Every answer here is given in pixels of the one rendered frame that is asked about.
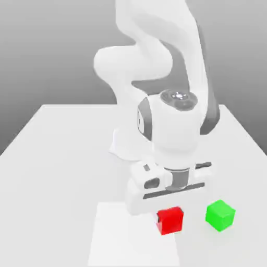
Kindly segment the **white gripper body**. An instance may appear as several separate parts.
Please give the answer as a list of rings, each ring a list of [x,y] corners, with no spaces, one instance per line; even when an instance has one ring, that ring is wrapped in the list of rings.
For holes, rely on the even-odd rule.
[[[125,202],[131,215],[167,209],[181,202],[183,193],[208,184],[212,163],[197,163],[192,169],[168,169],[154,162],[139,161],[130,167]]]

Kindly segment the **small red cube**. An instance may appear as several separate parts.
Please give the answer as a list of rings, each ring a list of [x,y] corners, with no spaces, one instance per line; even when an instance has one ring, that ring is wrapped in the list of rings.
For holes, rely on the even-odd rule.
[[[161,235],[180,232],[183,228],[184,212],[180,207],[172,207],[157,212],[157,227]]]

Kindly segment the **small green cube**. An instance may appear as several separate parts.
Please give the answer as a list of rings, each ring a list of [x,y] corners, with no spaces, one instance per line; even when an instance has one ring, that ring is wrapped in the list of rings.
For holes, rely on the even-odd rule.
[[[223,200],[217,200],[208,205],[205,221],[221,232],[233,224],[235,212],[236,210]]]

